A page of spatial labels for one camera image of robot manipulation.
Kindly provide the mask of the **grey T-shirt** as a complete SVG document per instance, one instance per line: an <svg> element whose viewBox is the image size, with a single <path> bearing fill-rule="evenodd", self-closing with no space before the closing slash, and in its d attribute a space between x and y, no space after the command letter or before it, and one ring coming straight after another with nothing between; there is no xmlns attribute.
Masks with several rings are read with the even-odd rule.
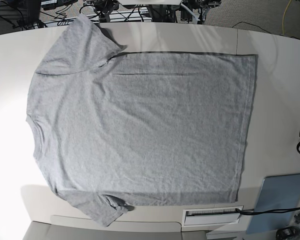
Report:
<svg viewBox="0 0 300 240"><path fill-rule="evenodd" d="M123 53L84 14L35 70L26 120L51 191L101 226L237 200L256 55Z"/></svg>

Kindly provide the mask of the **black device bottom right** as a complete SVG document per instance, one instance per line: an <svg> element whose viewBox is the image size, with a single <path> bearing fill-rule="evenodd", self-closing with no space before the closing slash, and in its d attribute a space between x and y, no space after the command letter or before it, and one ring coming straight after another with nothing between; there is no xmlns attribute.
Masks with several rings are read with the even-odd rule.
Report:
<svg viewBox="0 0 300 240"><path fill-rule="evenodd" d="M295 226L289 226L278 229L275 235L276 240L300 240L300 229Z"/></svg>

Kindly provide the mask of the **blue-grey tablet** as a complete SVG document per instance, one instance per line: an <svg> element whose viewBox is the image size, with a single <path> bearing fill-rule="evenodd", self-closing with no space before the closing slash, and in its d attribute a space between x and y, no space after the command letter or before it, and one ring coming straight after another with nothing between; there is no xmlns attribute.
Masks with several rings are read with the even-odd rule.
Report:
<svg viewBox="0 0 300 240"><path fill-rule="evenodd" d="M274 175L264 178L255 212L292 209L300 201L300 173ZM286 227L292 213L263 213L251 218L246 234L258 234Z"/></svg>

